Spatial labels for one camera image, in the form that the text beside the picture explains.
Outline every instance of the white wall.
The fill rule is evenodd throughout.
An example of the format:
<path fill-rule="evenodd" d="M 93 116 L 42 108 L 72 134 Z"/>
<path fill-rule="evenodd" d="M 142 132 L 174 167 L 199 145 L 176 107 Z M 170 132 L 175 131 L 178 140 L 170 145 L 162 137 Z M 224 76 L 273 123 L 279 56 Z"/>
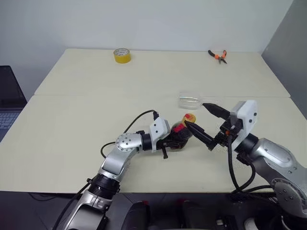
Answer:
<path fill-rule="evenodd" d="M 0 65 L 29 99 L 67 47 L 262 52 L 292 0 L 0 0 Z"/>

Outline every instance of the red object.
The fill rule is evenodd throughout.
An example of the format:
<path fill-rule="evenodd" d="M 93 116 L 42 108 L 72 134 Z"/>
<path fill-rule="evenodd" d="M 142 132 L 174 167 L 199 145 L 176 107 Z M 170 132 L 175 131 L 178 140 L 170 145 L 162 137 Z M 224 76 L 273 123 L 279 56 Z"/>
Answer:
<path fill-rule="evenodd" d="M 185 127 L 182 123 L 180 123 L 177 127 L 174 127 L 173 130 L 175 133 L 180 132 L 181 130 L 183 130 Z"/>

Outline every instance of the laptop keyboard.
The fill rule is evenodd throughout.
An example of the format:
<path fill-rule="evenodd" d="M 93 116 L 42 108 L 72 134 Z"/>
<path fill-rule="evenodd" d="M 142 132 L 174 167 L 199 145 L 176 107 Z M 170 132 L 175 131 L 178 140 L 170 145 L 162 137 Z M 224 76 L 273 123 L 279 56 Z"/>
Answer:
<path fill-rule="evenodd" d="M 9 113 L 9 114 L 1 114 L 0 113 L 0 129 L 9 129 L 19 113 Z"/>

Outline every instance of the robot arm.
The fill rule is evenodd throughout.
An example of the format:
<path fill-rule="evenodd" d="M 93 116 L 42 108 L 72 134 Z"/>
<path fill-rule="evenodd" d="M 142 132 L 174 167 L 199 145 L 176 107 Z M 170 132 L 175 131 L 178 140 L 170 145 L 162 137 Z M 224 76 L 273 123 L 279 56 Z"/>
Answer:
<path fill-rule="evenodd" d="M 210 113 L 225 122 L 219 133 L 210 137 L 196 124 L 186 122 L 188 129 L 212 150 L 217 144 L 228 146 L 232 136 L 232 149 L 238 153 L 237 159 L 244 164 L 255 166 L 276 192 L 280 207 L 295 221 L 307 221 L 307 169 L 299 164 L 294 155 L 285 147 L 267 139 L 252 135 L 257 121 L 255 101 L 239 102 L 231 112 L 211 103 L 203 104 Z"/>
<path fill-rule="evenodd" d="M 112 197 L 119 191 L 119 182 L 126 172 L 131 158 L 142 150 L 157 150 L 157 142 L 170 133 L 168 121 L 156 117 L 150 125 L 150 133 L 124 133 L 102 163 L 90 187 L 72 210 L 64 230 L 103 230 L 107 223 L 106 211 Z"/>

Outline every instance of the laptop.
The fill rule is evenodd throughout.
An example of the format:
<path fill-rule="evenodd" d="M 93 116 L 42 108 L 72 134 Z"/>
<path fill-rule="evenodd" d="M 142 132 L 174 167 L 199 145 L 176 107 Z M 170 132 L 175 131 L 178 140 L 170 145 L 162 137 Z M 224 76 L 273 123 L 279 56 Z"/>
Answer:
<path fill-rule="evenodd" d="M 27 100 L 10 66 L 0 66 L 0 142 Z"/>

